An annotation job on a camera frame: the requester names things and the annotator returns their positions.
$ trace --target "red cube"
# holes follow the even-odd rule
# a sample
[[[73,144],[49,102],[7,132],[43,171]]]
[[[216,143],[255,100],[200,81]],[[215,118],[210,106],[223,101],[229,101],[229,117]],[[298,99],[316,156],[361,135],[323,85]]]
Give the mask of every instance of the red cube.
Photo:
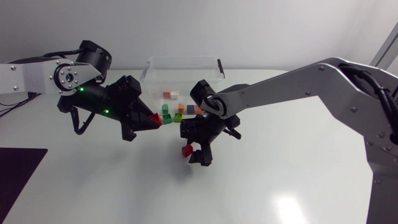
[[[159,126],[163,124],[162,118],[160,118],[159,114],[152,114],[149,116],[149,119],[153,120],[155,123],[157,123]]]
[[[193,153],[193,147],[190,144],[187,144],[186,146],[182,147],[182,155],[184,157],[188,157]]]

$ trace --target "white wall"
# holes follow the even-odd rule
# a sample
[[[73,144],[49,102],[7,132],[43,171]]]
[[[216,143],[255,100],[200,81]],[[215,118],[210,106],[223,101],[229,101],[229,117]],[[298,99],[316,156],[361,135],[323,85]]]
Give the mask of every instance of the white wall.
[[[152,55],[217,55],[226,68],[290,70],[339,56],[369,63],[398,21],[396,0],[0,0],[0,62],[109,50],[112,69]]]

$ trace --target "green cube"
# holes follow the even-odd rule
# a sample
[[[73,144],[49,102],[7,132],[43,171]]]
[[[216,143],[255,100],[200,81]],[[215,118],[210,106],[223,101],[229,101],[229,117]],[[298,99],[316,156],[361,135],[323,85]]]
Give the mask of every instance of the green cube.
[[[182,120],[182,113],[176,113],[174,115],[174,122],[181,122]]]
[[[170,124],[171,122],[173,122],[171,115],[169,114],[163,115],[163,124]]]
[[[163,105],[162,106],[162,113],[163,114],[168,114],[169,113],[169,106],[168,105]]]

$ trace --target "robotic arm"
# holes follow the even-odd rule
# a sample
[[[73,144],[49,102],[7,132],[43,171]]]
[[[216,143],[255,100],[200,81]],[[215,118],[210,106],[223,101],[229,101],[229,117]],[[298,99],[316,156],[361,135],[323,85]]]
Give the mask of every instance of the robotic arm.
[[[79,54],[76,62],[65,55]],[[132,76],[102,87],[112,56],[104,48],[84,40],[78,50],[54,52],[0,64],[0,94],[27,91],[60,95],[58,108],[70,113],[73,128],[83,134],[95,114],[120,121],[122,137],[132,141],[135,131],[157,129],[153,112],[139,99],[141,87]],[[91,112],[79,128],[77,108]]]
[[[182,138],[201,150],[189,163],[211,164],[210,143],[222,132],[240,139],[234,130],[236,113],[309,96],[319,96],[332,115],[364,136],[373,186],[368,223],[398,220],[398,78],[378,68],[329,58],[253,85],[235,85],[219,93],[202,80],[191,91],[197,105],[209,114],[183,119]]]

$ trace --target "black mat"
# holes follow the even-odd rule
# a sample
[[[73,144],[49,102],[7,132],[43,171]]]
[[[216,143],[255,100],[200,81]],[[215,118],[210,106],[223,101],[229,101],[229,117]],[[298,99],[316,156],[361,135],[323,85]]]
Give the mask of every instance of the black mat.
[[[0,223],[46,153],[47,149],[0,147]]]

